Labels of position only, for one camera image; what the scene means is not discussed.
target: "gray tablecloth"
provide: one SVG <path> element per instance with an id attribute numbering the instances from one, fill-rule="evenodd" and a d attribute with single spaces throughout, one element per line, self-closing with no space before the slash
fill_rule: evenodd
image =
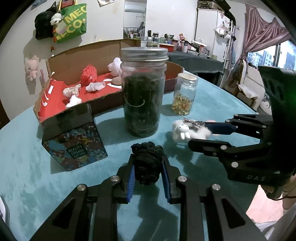
<path id="1" fill-rule="evenodd" d="M 181 65 L 186 71 L 192 74 L 198 73 L 224 73 L 224 65 L 222 62 L 214 59 L 207 59 L 183 53 L 179 51 L 168 53 L 169 61 Z"/>

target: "glass jar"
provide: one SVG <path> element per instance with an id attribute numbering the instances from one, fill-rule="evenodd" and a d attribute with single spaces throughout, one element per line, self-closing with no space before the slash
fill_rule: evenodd
<path id="1" fill-rule="evenodd" d="M 174 91 L 172 108 L 179 115 L 188 115 L 196 95 L 198 77 L 192 74 L 179 73 Z"/>
<path id="2" fill-rule="evenodd" d="M 159 125 L 168 50 L 152 47 L 122 48 L 120 57 L 126 125 L 133 135 L 151 136 Z"/>

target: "white stuffed toy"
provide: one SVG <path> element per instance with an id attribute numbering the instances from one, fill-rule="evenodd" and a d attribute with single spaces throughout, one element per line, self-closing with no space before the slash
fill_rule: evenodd
<path id="1" fill-rule="evenodd" d="M 52 19 L 50 21 L 50 25 L 58 25 L 60 23 L 60 21 L 64 18 L 64 16 L 62 16 L 60 13 L 56 13 L 55 15 L 52 16 Z"/>
<path id="2" fill-rule="evenodd" d="M 192 123 L 185 122 L 184 120 L 176 120 L 172 124 L 173 128 L 173 140 L 175 142 L 189 142 L 191 139 L 208 139 L 212 132 L 205 126 L 195 129 L 189 129 L 192 127 Z"/>
<path id="3" fill-rule="evenodd" d="M 189 126 L 188 125 L 185 125 L 185 124 L 179 125 L 176 128 L 175 133 L 180 135 L 180 138 L 182 140 L 185 140 L 185 138 L 190 139 Z"/>
<path id="4" fill-rule="evenodd" d="M 268 101 L 264 101 L 264 99 L 260 102 L 260 105 L 259 105 L 259 108 L 258 108 L 258 113 L 262 114 L 259 111 L 259 109 L 262 110 L 261 112 L 265 112 L 268 115 L 272 115 L 271 105 L 270 105 L 270 103 Z"/>

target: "red paper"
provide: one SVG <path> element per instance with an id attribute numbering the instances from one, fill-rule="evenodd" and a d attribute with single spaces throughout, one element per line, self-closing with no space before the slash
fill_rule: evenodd
<path id="1" fill-rule="evenodd" d="M 102 82 L 105 79 L 112 79 L 112 78 L 114 77 L 110 73 L 103 74 L 97 77 L 96 82 Z M 96 99 L 108 94 L 121 91 L 121 89 L 108 86 L 107 83 L 111 83 L 111 82 L 106 82 L 105 88 L 95 92 L 87 92 L 87 90 L 85 89 L 85 86 L 82 86 L 81 90 L 79 91 L 78 98 L 80 98 L 83 103 L 92 99 Z M 63 96 L 63 90 L 65 88 L 72 87 L 77 84 L 80 84 L 80 81 L 74 85 L 67 86 L 63 81 L 56 81 L 54 79 L 50 80 L 49 86 L 42 96 L 43 103 L 40 104 L 40 111 L 38 112 L 38 116 L 40 117 L 40 122 L 43 122 L 46 119 L 66 109 L 66 104 L 68 104 L 70 100 L 69 98 Z M 49 94 L 48 91 L 50 90 L 51 86 L 53 86 L 52 92 L 51 94 Z"/>

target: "air conditioner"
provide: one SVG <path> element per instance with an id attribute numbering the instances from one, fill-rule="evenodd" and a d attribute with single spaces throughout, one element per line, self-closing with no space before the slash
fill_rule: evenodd
<path id="1" fill-rule="evenodd" d="M 124 4 L 124 11 L 125 12 L 146 12 L 146 4 L 144 3 L 137 3 L 137 2 L 125 2 Z"/>

